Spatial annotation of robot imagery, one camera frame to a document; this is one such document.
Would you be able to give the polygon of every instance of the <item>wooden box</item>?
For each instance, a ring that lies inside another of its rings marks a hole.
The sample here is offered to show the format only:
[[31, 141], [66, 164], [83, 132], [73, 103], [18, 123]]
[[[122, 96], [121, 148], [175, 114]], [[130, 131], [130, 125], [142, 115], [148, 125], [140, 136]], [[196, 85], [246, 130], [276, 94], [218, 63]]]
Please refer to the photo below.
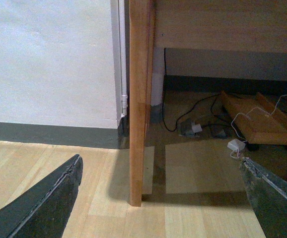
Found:
[[[232, 118], [238, 113], [247, 114], [255, 107], [260, 107], [268, 113], [275, 108], [275, 105], [260, 93], [257, 93], [256, 99], [238, 99], [222, 92], [221, 99]], [[282, 111], [276, 109], [269, 115], [255, 109], [248, 116], [250, 119], [239, 115], [234, 121], [248, 143], [287, 145], [287, 116]]]

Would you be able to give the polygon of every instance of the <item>white electrical conduit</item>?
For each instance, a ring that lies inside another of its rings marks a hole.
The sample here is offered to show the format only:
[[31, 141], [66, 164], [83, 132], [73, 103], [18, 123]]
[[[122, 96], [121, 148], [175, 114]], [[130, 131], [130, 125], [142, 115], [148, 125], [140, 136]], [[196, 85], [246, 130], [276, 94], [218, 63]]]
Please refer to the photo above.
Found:
[[120, 41], [120, 62], [122, 78], [122, 114], [121, 118], [127, 115], [127, 71], [126, 71], [126, 31], [125, 31], [125, 0], [118, 0], [119, 9], [119, 41]]

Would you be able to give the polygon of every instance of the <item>wooden floor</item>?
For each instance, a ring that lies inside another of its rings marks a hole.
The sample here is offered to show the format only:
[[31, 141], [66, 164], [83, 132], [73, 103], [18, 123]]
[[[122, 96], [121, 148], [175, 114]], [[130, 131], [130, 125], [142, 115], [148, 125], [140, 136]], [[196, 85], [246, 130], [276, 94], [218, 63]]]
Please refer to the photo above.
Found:
[[[196, 100], [208, 96], [167, 95], [169, 127]], [[203, 102], [191, 117], [208, 123], [213, 119], [212, 102]], [[220, 110], [218, 102], [214, 112]], [[0, 142], [0, 208], [79, 153], [84, 162], [82, 183], [64, 238], [263, 238], [246, 198], [240, 162], [229, 156], [230, 140], [211, 139], [208, 128], [191, 139], [166, 131], [161, 123], [151, 124], [141, 208], [128, 204], [128, 149]], [[265, 145], [244, 155], [286, 175], [287, 151], [281, 146]]]

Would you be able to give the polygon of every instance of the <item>light wood floorboard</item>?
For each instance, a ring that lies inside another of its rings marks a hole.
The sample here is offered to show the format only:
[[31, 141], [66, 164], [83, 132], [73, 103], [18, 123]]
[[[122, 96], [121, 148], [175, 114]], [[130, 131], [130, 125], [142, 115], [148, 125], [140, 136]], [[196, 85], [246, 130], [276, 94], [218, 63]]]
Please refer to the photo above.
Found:
[[0, 142], [0, 208], [79, 153], [82, 183], [64, 238], [263, 238], [226, 145], [166, 145], [164, 192], [152, 181], [155, 152], [147, 147], [143, 183], [150, 195], [138, 208], [128, 204], [129, 150]]

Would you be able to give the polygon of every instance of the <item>power plug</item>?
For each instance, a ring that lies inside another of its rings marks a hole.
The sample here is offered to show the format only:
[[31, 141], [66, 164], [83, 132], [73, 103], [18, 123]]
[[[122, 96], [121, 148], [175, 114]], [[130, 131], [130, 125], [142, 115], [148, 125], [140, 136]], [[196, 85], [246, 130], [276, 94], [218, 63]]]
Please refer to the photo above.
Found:
[[245, 143], [238, 139], [233, 139], [227, 144], [227, 147], [234, 152], [242, 151], [245, 148]]

